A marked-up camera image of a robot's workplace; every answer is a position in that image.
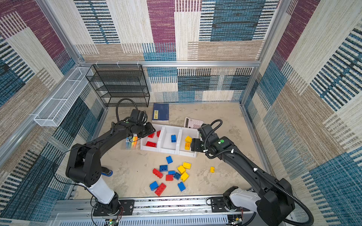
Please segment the red long lego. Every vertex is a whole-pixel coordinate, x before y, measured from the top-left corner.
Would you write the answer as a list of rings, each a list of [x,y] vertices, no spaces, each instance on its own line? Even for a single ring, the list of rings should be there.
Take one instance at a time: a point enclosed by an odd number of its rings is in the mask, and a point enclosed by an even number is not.
[[[157,147],[157,143],[148,141],[148,142],[146,143],[146,146],[147,146],[147,147]]]
[[[157,196],[161,196],[162,193],[165,191],[165,189],[166,189],[166,185],[165,185],[164,183],[161,183],[161,184],[158,186],[158,188],[155,190],[155,194],[156,194]]]

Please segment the aluminium rail front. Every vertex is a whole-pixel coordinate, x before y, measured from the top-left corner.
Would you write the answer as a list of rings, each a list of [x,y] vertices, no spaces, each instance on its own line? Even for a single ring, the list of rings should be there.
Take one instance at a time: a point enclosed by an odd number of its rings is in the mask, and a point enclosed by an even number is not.
[[[58,201],[48,226],[264,226],[252,211],[212,212],[207,198],[222,195],[122,198],[135,200],[131,216],[93,217],[88,199]]]

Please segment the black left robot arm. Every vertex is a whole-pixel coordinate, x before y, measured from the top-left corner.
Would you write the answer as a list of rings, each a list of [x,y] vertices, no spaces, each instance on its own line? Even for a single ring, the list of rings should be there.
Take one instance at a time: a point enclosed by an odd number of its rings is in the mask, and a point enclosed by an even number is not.
[[[131,116],[111,124],[111,129],[84,145],[76,144],[70,150],[66,176],[84,186],[97,200],[99,207],[108,215],[118,213],[121,204],[118,194],[102,178],[102,156],[113,146],[128,137],[147,137],[156,130],[147,121],[146,112],[133,109]]]

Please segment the yellow lego cluster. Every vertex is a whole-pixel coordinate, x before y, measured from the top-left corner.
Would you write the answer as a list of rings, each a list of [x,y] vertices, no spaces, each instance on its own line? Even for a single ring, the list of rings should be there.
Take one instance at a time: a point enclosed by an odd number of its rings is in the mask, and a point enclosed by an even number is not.
[[[182,165],[178,166],[178,167],[177,167],[177,170],[179,171],[179,173],[180,173],[181,175],[186,172],[186,169],[185,169]]]
[[[190,136],[187,136],[187,137],[185,138],[185,142],[186,142],[186,143],[191,143],[191,142],[192,142],[192,138],[191,138]]]

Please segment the dark blue book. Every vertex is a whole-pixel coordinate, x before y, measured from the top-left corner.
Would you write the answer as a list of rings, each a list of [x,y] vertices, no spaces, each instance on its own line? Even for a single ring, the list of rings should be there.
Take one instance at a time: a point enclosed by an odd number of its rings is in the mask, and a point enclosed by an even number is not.
[[[154,103],[152,121],[169,121],[169,104]]]

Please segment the small red lego centre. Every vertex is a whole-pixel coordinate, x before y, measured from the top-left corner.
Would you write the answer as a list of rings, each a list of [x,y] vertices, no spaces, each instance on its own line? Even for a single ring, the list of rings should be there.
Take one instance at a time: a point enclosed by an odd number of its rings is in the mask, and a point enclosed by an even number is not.
[[[171,174],[166,175],[166,181],[173,181],[173,175]]]

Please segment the red long lego bottom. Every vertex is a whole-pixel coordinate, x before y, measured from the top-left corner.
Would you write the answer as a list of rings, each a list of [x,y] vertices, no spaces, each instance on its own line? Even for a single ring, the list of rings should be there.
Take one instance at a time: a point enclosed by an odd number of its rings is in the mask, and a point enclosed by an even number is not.
[[[155,190],[155,194],[156,194],[157,196],[161,196],[162,193],[165,191],[165,189],[166,189],[166,185],[165,185],[164,183],[161,183],[161,184],[158,186],[158,188]]]

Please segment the white three-compartment bin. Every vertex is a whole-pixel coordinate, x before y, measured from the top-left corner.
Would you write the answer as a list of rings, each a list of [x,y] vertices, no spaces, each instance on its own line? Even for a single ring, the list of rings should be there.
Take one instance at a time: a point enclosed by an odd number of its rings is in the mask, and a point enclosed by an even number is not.
[[[185,127],[176,127],[162,124],[152,124],[157,131],[161,131],[160,137],[157,137],[156,132],[153,138],[144,137],[140,140],[140,148],[144,151],[153,151],[160,153],[176,154],[187,157],[197,157],[196,152],[185,150],[185,138],[190,136],[191,138],[199,138],[197,129],[190,129]],[[177,141],[171,142],[171,136],[176,135]],[[154,142],[157,143],[157,147],[147,147],[146,143]]]

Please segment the pink calculator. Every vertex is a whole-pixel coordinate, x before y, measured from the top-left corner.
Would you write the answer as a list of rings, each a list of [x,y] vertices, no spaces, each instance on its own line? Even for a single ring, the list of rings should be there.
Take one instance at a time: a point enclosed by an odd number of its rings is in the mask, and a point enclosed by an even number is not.
[[[199,129],[203,124],[204,122],[202,120],[192,119],[189,117],[186,117],[184,121],[184,127],[190,129]]]

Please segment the red long lego diagonal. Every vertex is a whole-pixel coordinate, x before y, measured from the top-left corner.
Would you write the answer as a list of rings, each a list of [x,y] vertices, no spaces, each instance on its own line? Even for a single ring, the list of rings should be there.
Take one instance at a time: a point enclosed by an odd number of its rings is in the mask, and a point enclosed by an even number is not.
[[[153,173],[155,176],[157,176],[158,178],[160,178],[160,179],[162,179],[163,176],[164,176],[164,174],[161,173],[161,172],[160,172],[158,169],[156,169],[156,168],[153,169],[152,173]]]

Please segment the colourful marker pack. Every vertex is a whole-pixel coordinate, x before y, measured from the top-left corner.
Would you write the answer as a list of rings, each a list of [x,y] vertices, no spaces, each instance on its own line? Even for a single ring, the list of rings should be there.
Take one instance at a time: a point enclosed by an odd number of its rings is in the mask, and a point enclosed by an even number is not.
[[[138,144],[138,137],[136,135],[127,137],[125,140],[125,148],[128,150],[136,149]]]

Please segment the dark blue lego centre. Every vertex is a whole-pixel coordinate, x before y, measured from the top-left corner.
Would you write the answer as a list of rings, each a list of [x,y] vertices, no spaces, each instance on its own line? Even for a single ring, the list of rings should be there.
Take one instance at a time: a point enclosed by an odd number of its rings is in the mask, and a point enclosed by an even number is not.
[[[179,180],[180,177],[181,177],[181,175],[176,172],[176,173],[173,174],[173,177],[174,177],[176,180]]]

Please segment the yellow studded lego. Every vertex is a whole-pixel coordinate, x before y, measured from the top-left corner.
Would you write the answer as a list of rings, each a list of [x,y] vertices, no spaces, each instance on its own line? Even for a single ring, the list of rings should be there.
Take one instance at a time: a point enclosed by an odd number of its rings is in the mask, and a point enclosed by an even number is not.
[[[185,169],[190,170],[190,169],[191,169],[191,163],[183,162],[183,167],[184,167]]]

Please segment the yellow lego lower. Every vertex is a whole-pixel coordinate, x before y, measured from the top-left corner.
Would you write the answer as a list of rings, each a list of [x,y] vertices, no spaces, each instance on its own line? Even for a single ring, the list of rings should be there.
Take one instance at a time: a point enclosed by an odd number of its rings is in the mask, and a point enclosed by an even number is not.
[[[180,177],[182,182],[185,182],[188,178],[189,178],[189,174],[186,172],[184,172]]]

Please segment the blue lego with studs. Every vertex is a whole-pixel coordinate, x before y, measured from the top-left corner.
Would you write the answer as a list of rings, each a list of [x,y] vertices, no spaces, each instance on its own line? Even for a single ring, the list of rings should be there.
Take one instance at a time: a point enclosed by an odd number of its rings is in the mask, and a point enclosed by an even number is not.
[[[168,165],[160,165],[159,166],[159,171],[160,172],[168,171]]]

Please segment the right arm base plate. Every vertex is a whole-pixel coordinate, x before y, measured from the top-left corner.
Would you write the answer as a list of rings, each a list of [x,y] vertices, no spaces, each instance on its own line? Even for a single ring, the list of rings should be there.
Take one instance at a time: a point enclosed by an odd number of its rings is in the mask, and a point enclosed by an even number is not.
[[[221,196],[212,196],[207,198],[206,204],[211,207],[212,212],[242,212],[249,211],[249,209],[242,207],[235,207],[232,205],[231,201],[224,201],[224,198]]]

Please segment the blue black stapler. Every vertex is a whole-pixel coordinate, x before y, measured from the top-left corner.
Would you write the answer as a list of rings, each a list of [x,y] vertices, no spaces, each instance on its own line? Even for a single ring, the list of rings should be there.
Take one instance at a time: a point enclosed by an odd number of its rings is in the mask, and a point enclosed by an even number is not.
[[[113,175],[113,171],[108,169],[107,167],[102,167],[102,173],[103,176],[111,177]]]

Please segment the blue lego bottom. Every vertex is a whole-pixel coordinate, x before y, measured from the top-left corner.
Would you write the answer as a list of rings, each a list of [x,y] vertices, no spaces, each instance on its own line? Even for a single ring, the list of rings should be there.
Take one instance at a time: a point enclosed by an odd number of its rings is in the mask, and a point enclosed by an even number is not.
[[[182,191],[184,191],[186,189],[186,186],[184,185],[183,182],[180,182],[180,183],[178,183],[178,188],[182,192]]]

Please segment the blue lego top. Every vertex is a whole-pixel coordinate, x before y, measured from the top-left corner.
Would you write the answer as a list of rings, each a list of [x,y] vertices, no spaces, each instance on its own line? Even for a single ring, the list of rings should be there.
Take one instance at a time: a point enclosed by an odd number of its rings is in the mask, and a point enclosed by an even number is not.
[[[166,160],[167,160],[167,163],[168,163],[168,164],[171,164],[171,163],[173,162],[171,156],[166,157]]]

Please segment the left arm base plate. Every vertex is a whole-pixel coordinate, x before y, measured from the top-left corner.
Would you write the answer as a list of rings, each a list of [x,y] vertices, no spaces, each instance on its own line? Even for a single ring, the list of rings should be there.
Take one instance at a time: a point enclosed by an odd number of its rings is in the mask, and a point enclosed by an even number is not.
[[[131,216],[133,213],[135,200],[111,201],[110,204],[97,203],[93,211],[93,217],[106,216]]]

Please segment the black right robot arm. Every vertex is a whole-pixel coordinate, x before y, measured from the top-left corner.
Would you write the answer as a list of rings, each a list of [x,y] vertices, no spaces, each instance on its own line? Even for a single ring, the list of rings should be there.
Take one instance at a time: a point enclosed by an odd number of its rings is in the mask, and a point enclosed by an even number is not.
[[[312,212],[293,195],[291,184],[286,179],[278,180],[253,163],[227,137],[218,137],[217,128],[212,124],[203,124],[198,132],[200,138],[191,142],[193,152],[204,153],[208,159],[220,159],[236,170],[253,188],[253,192],[232,186],[223,194],[226,211],[248,209],[254,212],[269,226],[278,226],[285,222],[293,226],[311,226],[314,224]],[[305,222],[287,219],[299,205],[307,214]]]

